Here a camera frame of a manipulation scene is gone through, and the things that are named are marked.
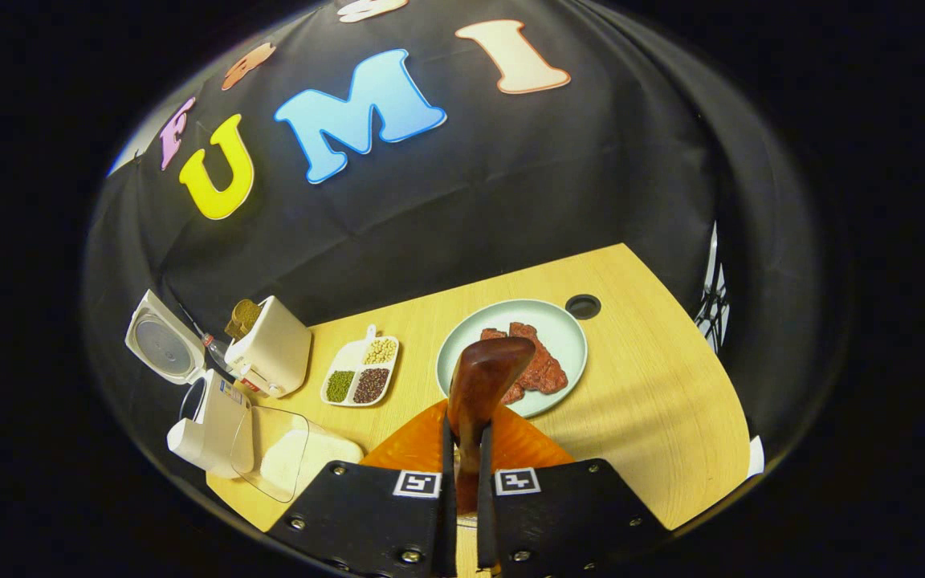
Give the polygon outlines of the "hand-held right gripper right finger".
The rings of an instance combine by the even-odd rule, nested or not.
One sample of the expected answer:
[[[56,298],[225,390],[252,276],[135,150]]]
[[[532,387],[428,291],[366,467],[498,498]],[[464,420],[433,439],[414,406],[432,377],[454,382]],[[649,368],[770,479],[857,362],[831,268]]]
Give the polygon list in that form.
[[[500,406],[480,438],[477,566],[493,577],[630,577],[669,530],[605,458],[503,467],[522,417]]]

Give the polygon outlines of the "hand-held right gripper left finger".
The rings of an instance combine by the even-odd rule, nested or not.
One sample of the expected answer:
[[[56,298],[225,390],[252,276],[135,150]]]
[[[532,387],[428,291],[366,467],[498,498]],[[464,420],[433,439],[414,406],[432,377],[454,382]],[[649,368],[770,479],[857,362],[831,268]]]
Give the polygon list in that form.
[[[371,451],[331,460],[267,535],[338,576],[455,577],[458,484],[440,401]]]

